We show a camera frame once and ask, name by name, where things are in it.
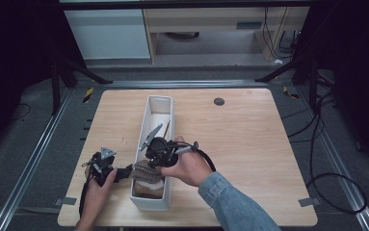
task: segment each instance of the white cabinet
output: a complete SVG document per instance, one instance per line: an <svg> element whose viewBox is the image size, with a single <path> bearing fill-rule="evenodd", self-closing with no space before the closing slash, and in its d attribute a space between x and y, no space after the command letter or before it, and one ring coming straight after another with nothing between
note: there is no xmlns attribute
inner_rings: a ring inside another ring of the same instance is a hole
<svg viewBox="0 0 369 231"><path fill-rule="evenodd" d="M61 0L94 1L106 0ZM142 10L65 11L65 15L85 61L150 59Z"/></svg>

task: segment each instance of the gray carpet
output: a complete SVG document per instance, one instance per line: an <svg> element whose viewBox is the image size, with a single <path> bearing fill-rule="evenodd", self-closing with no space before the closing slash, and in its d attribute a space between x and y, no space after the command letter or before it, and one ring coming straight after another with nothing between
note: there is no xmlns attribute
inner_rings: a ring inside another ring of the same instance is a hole
<svg viewBox="0 0 369 231"><path fill-rule="evenodd" d="M128 80L223 80L250 79L263 77L271 71L270 67L200 67L200 68L122 68L97 69L100 76L117 81ZM290 92L297 92L290 83L292 72L285 73L278 80L267 86L273 93L280 116L288 116L305 109L301 99L289 97L282 91L288 86ZM57 208L53 205L57 197L66 194L67 186L74 171L78 156L82 150L89 127L87 119L93 118L100 100L101 92L107 88L100 87L88 78L78 75L79 84L72 91L65 113L47 146L39 167L25 192L19 207ZM89 103L82 103L86 89L96 86ZM0 207L7 200L22 169L24 169L39 137L46 126L52 109L50 81L44 81L28 88L22 96L21 103L31 106L28 115L13 120L0 136ZM25 115L27 107L18 106L15 116ZM332 103L323 107L322 118L326 131L334 141L341 158L347 165L353 178L366 191L369 199L369 155L356 150L356 141L348 130L348 126ZM291 134L304 127L310 120L308 112L292 115L283 120L286 132ZM291 141L308 140L312 127ZM292 142L300 170L305 182L309 180L309 142ZM329 159L323 146L316 141L314 153L314 171L316 173L332 171ZM333 178L319 180L318 186L327 198L340 206L350 209L346 195L338 180ZM317 197L317 193L309 188L309 193ZM314 227L282 227L283 230L362 230L356 216L336 211L323 202L315 207L319 222ZM57 224L57 215L17 213L13 217L8 230L72 230Z"/></svg>

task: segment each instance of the black tripod leg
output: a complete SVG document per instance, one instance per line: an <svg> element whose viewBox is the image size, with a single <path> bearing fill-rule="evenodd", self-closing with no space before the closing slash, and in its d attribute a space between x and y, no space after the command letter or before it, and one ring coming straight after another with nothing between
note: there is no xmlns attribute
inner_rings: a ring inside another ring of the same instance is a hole
<svg viewBox="0 0 369 231"><path fill-rule="evenodd" d="M304 60L304 55L300 55L298 58L292 60L291 62L281 66L280 68L276 69L274 72L270 73L269 75L260 78L260 79L255 79L255 82L263 82L263 83L267 83L273 79L275 79L277 76L279 76L280 74L282 74L283 72L291 69L291 68L295 68L298 67L298 65L300 65L300 63Z"/></svg>
<svg viewBox="0 0 369 231"><path fill-rule="evenodd" d="M52 96L54 102L54 108L52 109L52 115L58 112L59 107L61 106L61 92L59 88L59 75L57 71L56 64L51 66L51 75L52 75Z"/></svg>
<svg viewBox="0 0 369 231"><path fill-rule="evenodd" d="M309 105L315 110L316 109L316 95L317 95L317 77L319 75L317 67L317 59L313 58L311 73L310 73L310 83L309 83Z"/></svg>
<svg viewBox="0 0 369 231"><path fill-rule="evenodd" d="M113 84L113 81L105 80L105 79L95 75L94 73L90 72L89 70L85 69L84 67L80 66L79 64L76 64L76 63L72 62L71 60L62 59L62 61L65 65L81 72L82 74L84 74L84 75L88 76L89 78L95 80L99 84Z"/></svg>

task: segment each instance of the black cable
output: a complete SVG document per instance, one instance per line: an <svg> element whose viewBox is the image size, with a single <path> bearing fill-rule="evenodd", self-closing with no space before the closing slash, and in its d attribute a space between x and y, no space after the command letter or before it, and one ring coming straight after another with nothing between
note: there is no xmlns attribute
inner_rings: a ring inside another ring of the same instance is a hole
<svg viewBox="0 0 369 231"><path fill-rule="evenodd" d="M330 96L330 92L329 93L327 93L325 96L322 96L322 98L327 98L328 96ZM328 104L328 103L330 103L330 102L332 102L332 101L334 101L334 99L332 99L332 100L329 100L328 102L326 102L326 103L322 103L322 102L319 102L320 104L321 104L321 107L322 106L324 106L324 105L326 105L326 104ZM301 133L301 132L303 132L304 130L306 130L312 123L313 123L313 121L316 119L316 116L318 115L318 113L317 112L315 112L315 115L314 115L314 117L310 120L310 122L309 123L307 123L305 126L304 126L304 128L302 128L301 130L299 130L299 131L297 131L297 132L294 132L294 133L292 133L291 135L288 135L287 137L288 138L291 138L291 137L294 137L294 136L296 136L296 135L298 135L299 133Z"/></svg>
<svg viewBox="0 0 369 231"><path fill-rule="evenodd" d="M316 140L318 137L320 137L320 135L322 135L323 131L325 130L325 125L324 124L325 123L322 120L322 130L320 130L320 132L316 135L316 137L314 138L314 140ZM290 141L290 143L307 142L307 141L312 141L312 139L310 139L310 140L303 140L303 141Z"/></svg>
<svg viewBox="0 0 369 231"><path fill-rule="evenodd" d="M18 106L21 106L21 105L22 106L27 106L28 107L28 112L26 112L25 115L22 115L20 117L12 118L12 119L10 119L10 121L22 119L23 117L25 117L26 115L28 115L31 112L31 106L29 104L26 104L26 103L18 104Z"/></svg>
<svg viewBox="0 0 369 231"><path fill-rule="evenodd" d="M268 23L267 23L267 19L268 19L268 7L265 7L265 10L264 11L265 11L265 17L264 17L264 23L263 23L263 27L262 27L262 37L265 40L266 45L269 47L269 50L271 51L272 56L274 56L275 58L280 59L280 60L290 58L291 56L282 57L282 56L280 56L280 55L277 54L277 52L275 50L274 43L272 41L271 33L269 32ZM266 28L266 31L268 33L268 37L269 37L269 40L271 42L270 43L271 46L268 43L268 41L266 40L266 38L265 38L265 28Z"/></svg>
<svg viewBox="0 0 369 231"><path fill-rule="evenodd" d="M200 149L197 149L197 152L199 153L199 155L201 155L201 157L203 157L205 159L205 161L208 163L208 165L211 167L211 170L212 171L217 171L215 169L215 166L214 166L214 163L212 163L212 160L211 158L205 153L203 152L202 150Z"/></svg>
<svg viewBox="0 0 369 231"><path fill-rule="evenodd" d="M323 104L322 104L322 106L325 106L325 105L327 105L328 103L331 103L331 102L334 102L334 99L331 99L331 100L329 100L329 101L327 101L327 102L323 103ZM285 115L284 117L281 117L280 119L284 119L284 118L287 118L287 117L290 117L290 116L294 116L294 115L297 115L297 114L303 113L303 112L307 111L308 109L309 109L309 108L305 108L305 109L300 110L300 111L298 111L298 112L295 112L295 113L293 113L293 114Z"/></svg>
<svg viewBox="0 0 369 231"><path fill-rule="evenodd" d="M296 36L296 31L293 31L292 43L290 44L290 48L293 49L293 53L289 58L290 61L292 61L292 57L295 55L295 50L296 50L295 36Z"/></svg>
<svg viewBox="0 0 369 231"><path fill-rule="evenodd" d="M283 31L282 36L280 37L279 45L278 45L279 46L279 51L282 52L282 53L292 54L293 51L294 51L293 48L291 48L291 47L282 47L282 41L283 41L283 38L284 38L285 35L286 35L286 31Z"/></svg>
<svg viewBox="0 0 369 231"><path fill-rule="evenodd" d="M316 115L314 117L317 116L317 120L316 120L316 125L315 125L313 133L312 133L312 139L311 139L311 143L310 143L310 181L306 184L306 187L308 188L310 185L313 185L314 189L316 190L316 193L318 193L319 196L322 197L331 207L333 207L334 209L336 209L338 211L341 211L343 213L355 215L355 214L361 213L363 210L365 210L365 208L367 208L367 196L366 196L364 190L361 188L361 186L358 183L356 183L354 180L350 179L349 177L347 177L345 175L342 175L342 174L339 174L339 173L326 172L326 173L319 174L317 176L314 176L314 173L313 173L313 153L314 153L313 150L314 150L314 140L315 140L314 138L316 136L316 131L317 131L317 128L318 128L320 120L321 120L322 102L327 96L329 96L329 93L326 94L325 96L323 96L319 100L318 105L316 106L317 110L316 110ZM341 177L345 180L350 181L352 184L354 184L361 193L361 196L363 198L363 206L358 210L347 210L347 209L341 208L341 207L333 204L331 201L326 199L322 195L322 193L319 191L319 189L317 188L316 180L320 179L320 178L327 177L327 176Z"/></svg>
<svg viewBox="0 0 369 231"><path fill-rule="evenodd" d="M85 197L86 197L86 193L88 192L89 183L93 179L93 176L92 176L92 164L93 163L94 162L89 161L89 162L84 163L82 165L82 167L89 166L89 171L88 171L88 175L86 176L86 182L83 185L82 192L81 192L81 198L80 198L80 201L79 201L79 216L80 217L82 217L83 209L85 207Z"/></svg>

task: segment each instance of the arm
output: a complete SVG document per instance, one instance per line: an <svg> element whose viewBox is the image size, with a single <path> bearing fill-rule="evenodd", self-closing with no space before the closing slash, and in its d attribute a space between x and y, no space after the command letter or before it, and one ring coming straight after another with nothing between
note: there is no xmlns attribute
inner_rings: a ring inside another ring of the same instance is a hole
<svg viewBox="0 0 369 231"><path fill-rule="evenodd" d="M117 171L115 169L112 170L102 187L100 187L94 179L89 182L88 191L86 192L85 197L84 210L80 220L76 223L76 230L91 231L94 229L96 220L107 201L116 173Z"/></svg>
<svg viewBox="0 0 369 231"><path fill-rule="evenodd" d="M235 189L219 172L202 181L198 193L214 210L224 230L280 230L254 200Z"/></svg>
<svg viewBox="0 0 369 231"><path fill-rule="evenodd" d="M175 140L184 141L182 137ZM219 172L212 172L197 152L180 154L177 164L160 170L163 175L198 187L224 230L280 230L255 201L236 190Z"/></svg>

